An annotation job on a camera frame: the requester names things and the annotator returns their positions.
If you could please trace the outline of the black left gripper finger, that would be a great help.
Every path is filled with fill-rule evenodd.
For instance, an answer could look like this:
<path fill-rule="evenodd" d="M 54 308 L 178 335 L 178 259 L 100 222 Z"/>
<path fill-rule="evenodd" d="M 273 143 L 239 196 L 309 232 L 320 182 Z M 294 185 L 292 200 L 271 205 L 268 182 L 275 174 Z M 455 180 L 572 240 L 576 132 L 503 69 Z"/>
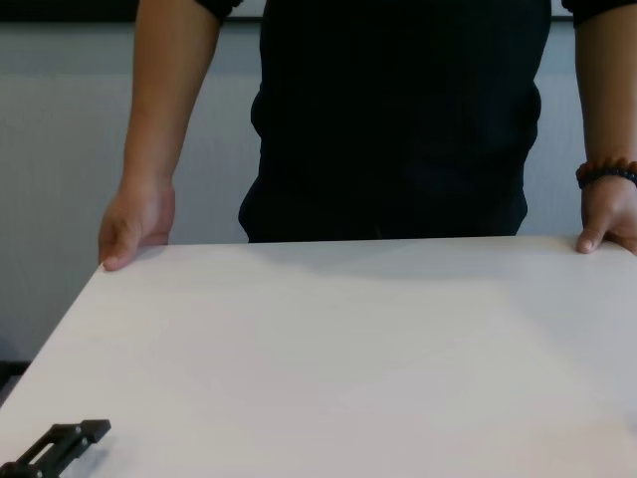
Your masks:
<path fill-rule="evenodd" d="M 2 478 L 60 477 L 65 469 L 110 431 L 108 419 L 54 424 L 26 452 L 1 466 Z"/>

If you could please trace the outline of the person right hand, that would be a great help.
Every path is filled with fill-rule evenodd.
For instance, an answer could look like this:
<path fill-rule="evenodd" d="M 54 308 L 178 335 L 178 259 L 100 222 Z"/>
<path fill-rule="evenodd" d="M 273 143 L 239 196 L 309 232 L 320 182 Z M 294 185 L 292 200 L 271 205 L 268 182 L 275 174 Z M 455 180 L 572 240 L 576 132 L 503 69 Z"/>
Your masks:
<path fill-rule="evenodd" d="M 175 191 L 170 181 L 125 178 L 102 219 L 99 264 L 106 271 L 117 271 L 140 248 L 166 245 L 174 216 Z"/>

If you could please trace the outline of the person left hand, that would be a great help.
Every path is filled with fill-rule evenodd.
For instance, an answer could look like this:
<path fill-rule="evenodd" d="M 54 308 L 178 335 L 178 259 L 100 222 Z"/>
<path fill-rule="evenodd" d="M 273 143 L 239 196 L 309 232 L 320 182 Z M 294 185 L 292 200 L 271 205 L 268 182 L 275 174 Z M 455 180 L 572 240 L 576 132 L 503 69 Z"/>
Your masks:
<path fill-rule="evenodd" d="M 590 254 L 610 241 L 636 254 L 636 185 L 618 176 L 605 176 L 581 192 L 582 232 L 576 250 Z"/>

